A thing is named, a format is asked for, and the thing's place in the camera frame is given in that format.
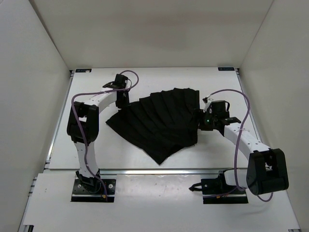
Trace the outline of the black pleated skirt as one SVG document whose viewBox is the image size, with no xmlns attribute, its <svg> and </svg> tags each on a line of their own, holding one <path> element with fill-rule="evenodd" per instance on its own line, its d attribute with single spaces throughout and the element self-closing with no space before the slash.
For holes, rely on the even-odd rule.
<svg viewBox="0 0 309 232">
<path fill-rule="evenodd" d="M 199 107 L 198 90 L 174 88 L 132 102 L 106 124 L 160 165 L 174 153 L 197 143 Z"/>
</svg>

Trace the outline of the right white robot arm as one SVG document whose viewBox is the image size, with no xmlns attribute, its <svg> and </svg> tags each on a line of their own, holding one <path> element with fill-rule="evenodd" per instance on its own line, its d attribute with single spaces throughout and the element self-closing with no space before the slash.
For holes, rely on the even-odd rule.
<svg viewBox="0 0 309 232">
<path fill-rule="evenodd" d="M 233 188 L 248 189 L 253 195 L 261 195 L 289 187 L 286 159 L 284 152 L 273 149 L 244 129 L 242 122 L 229 114 L 227 101 L 214 101 L 204 98 L 205 108 L 199 110 L 198 128 L 202 131 L 219 131 L 235 145 L 235 152 L 241 152 L 248 161 L 246 169 L 234 167 L 220 171 L 216 187 L 221 193 L 228 193 Z"/>
</svg>

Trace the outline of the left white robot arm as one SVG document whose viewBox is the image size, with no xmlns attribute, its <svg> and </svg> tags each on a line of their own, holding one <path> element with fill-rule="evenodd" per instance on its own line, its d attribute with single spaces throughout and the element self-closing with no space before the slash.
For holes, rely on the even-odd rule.
<svg viewBox="0 0 309 232">
<path fill-rule="evenodd" d="M 99 92 L 79 93 L 72 97 L 67 134 L 77 152 L 80 169 L 76 175 L 89 192 L 105 187 L 96 162 L 94 142 L 99 133 L 99 115 L 111 104 L 122 109 L 129 105 L 129 91 L 134 85 L 124 72 L 105 84 Z"/>
</svg>

